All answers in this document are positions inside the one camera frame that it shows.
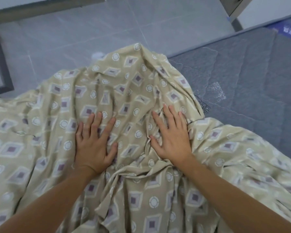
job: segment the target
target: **finger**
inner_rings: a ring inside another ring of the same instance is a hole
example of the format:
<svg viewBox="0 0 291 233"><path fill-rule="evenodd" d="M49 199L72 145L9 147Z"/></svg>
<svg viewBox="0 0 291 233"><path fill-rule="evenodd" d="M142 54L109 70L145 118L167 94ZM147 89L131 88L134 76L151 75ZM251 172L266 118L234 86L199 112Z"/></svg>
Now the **finger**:
<svg viewBox="0 0 291 233"><path fill-rule="evenodd" d="M112 131L112 128L114 126L114 123L115 123L115 117L112 117L109 121L108 121L108 124L107 126L105 127L102 135L101 135L101 139L104 140L104 141L108 141L108 137Z"/></svg>
<svg viewBox="0 0 291 233"><path fill-rule="evenodd" d="M163 105L163 112L165 116L167 117L169 128L175 128L176 124L175 124L175 120L173 119L173 114L169 111L169 109L167 108L165 104Z"/></svg>
<svg viewBox="0 0 291 233"><path fill-rule="evenodd" d="M77 145L80 145L80 143L82 142L83 140L83 137L82 137L82 131L83 131L83 123L80 122L79 123L79 126L78 126L78 130L75 134L75 139L77 141Z"/></svg>
<svg viewBox="0 0 291 233"><path fill-rule="evenodd" d="M102 113L98 112L95 117L94 122L91 125L91 138L97 140L98 139L98 128L102 121Z"/></svg>
<svg viewBox="0 0 291 233"><path fill-rule="evenodd" d="M185 117L183 115L183 113L180 111L179 113L180 119L181 119L181 123L182 123L182 128L187 131L187 124L186 124L186 120Z"/></svg>
<svg viewBox="0 0 291 233"><path fill-rule="evenodd" d="M176 127L181 129L182 128L181 118L178 115L178 113L175 111L175 108L172 105L170 105L170 106L168 106L168 109L170 110L170 112L173 115L173 119L175 120Z"/></svg>
<svg viewBox="0 0 291 233"><path fill-rule="evenodd" d="M158 156L160 156L164 151L163 148L159 145L158 141L155 139L154 136L150 136L150 139L151 139L151 146L156 151Z"/></svg>
<svg viewBox="0 0 291 233"><path fill-rule="evenodd" d="M167 127L163 123L162 119L159 117L159 115L155 111L152 111L152 116L156 124L159 126L161 133L164 134L167 131Z"/></svg>
<svg viewBox="0 0 291 233"><path fill-rule="evenodd" d="M112 161L114 160L117 153L118 153L118 143L114 142L111 146L109 154L105 158L108 165L112 164Z"/></svg>
<svg viewBox="0 0 291 233"><path fill-rule="evenodd" d="M94 118L95 118L95 114L90 114L88 119L87 119L87 122L86 124L84 125L83 127L83 132L82 132L82 135L83 135L83 139L88 139L91 135L91 125L94 121Z"/></svg>

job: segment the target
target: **person's right arm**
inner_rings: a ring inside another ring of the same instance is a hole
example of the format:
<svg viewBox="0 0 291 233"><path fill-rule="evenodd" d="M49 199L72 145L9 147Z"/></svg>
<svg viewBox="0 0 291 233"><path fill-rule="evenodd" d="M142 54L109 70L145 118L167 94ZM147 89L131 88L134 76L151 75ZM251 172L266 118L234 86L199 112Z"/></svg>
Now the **person's right arm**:
<svg viewBox="0 0 291 233"><path fill-rule="evenodd" d="M157 113L152 112L163 138L163 144L160 146L151 136L152 147L158 156L169 159L194 183L235 233L291 233L289 221L199 163L191 151L183 114L177 114L173 106L167 108L164 105L163 111L169 128Z"/></svg>

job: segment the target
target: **fabric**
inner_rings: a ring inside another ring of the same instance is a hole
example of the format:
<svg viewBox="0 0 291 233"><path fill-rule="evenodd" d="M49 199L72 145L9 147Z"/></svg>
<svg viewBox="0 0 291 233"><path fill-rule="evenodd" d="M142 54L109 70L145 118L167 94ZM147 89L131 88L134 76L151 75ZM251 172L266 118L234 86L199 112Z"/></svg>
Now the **fabric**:
<svg viewBox="0 0 291 233"><path fill-rule="evenodd" d="M149 135L161 142L151 111L166 123L164 103L185 114L197 160L291 222L291 159L246 129L205 118L166 56L137 43L88 68L59 71L18 98L0 99L0 224L65 179L78 121L102 111L100 132L117 119L108 141L108 149L119 143L117 158L88 184L57 232L231 232L151 148Z"/></svg>

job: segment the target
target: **forearm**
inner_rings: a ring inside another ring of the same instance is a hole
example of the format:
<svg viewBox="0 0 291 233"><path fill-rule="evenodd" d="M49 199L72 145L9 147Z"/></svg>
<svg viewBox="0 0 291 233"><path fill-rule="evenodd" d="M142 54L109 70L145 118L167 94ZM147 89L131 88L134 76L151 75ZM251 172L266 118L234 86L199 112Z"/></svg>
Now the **forearm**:
<svg viewBox="0 0 291 233"><path fill-rule="evenodd" d="M179 165L235 232L291 232L291 223L211 172L194 156Z"/></svg>
<svg viewBox="0 0 291 233"><path fill-rule="evenodd" d="M92 178L86 169L73 172L1 225L0 233L55 232Z"/></svg>

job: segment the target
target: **gray tile floor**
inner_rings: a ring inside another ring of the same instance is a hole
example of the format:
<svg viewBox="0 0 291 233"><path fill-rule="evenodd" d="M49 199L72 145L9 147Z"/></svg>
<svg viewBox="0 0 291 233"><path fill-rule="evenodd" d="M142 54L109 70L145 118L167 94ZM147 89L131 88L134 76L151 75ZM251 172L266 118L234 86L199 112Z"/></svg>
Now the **gray tile floor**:
<svg viewBox="0 0 291 233"><path fill-rule="evenodd" d="M60 69L91 63L91 55L142 43L166 55L234 30L219 0L107 0L0 24L15 97Z"/></svg>

